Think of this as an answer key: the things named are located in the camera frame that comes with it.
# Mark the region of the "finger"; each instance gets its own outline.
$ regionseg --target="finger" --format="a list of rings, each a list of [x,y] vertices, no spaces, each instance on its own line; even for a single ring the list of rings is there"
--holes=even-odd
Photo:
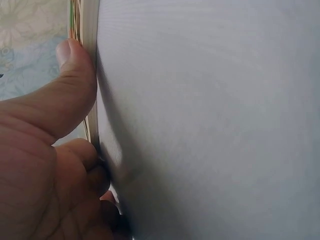
[[[113,195],[113,193],[111,191],[107,191],[105,194],[103,194],[101,197],[100,197],[100,200],[107,200],[113,204],[116,204],[117,201]]]
[[[97,93],[90,56],[76,40],[60,43],[56,53],[61,71],[56,80],[0,104],[0,112],[47,133],[50,144],[70,133],[85,118]]]
[[[87,173],[89,185],[98,197],[101,197],[109,188],[110,180],[106,170],[100,165]]]
[[[60,147],[68,148],[76,154],[82,161],[86,171],[91,170],[99,164],[99,159],[95,147],[83,138],[73,139],[67,143],[62,144]]]
[[[121,221],[117,206],[108,200],[101,200],[100,203],[104,223],[107,224],[111,230],[116,229]]]

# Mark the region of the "book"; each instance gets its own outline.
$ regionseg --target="book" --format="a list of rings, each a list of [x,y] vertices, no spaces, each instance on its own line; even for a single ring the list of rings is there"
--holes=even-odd
[[[319,238],[318,1],[72,4],[135,239]]]
[[[89,53],[96,68],[99,0],[69,0],[68,37],[78,40]],[[99,147],[97,103],[83,121],[86,138]]]

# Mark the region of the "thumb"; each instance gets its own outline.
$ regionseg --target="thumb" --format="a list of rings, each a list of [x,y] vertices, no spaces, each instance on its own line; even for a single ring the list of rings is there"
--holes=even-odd
[[[12,124],[19,121],[20,127],[25,123],[20,131],[41,130],[46,134],[43,139],[50,144],[70,133],[86,117],[97,93],[95,69],[78,41],[63,41],[57,46],[56,55],[61,72],[57,79],[35,92],[0,103],[2,116],[9,116]]]

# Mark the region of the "hand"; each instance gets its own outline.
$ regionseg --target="hand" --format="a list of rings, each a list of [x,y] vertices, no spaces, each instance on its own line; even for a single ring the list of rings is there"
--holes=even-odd
[[[77,41],[59,44],[57,58],[60,77],[0,102],[0,238],[120,239],[118,210],[100,201],[109,180],[94,147],[84,139],[52,146],[85,118],[97,91]]]

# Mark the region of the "light blue patterned surface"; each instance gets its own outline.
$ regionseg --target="light blue patterned surface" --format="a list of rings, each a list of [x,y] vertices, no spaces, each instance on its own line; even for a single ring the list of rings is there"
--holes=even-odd
[[[43,43],[22,49],[1,50],[0,99],[10,99],[33,92],[59,75],[55,49],[67,36],[55,36]]]

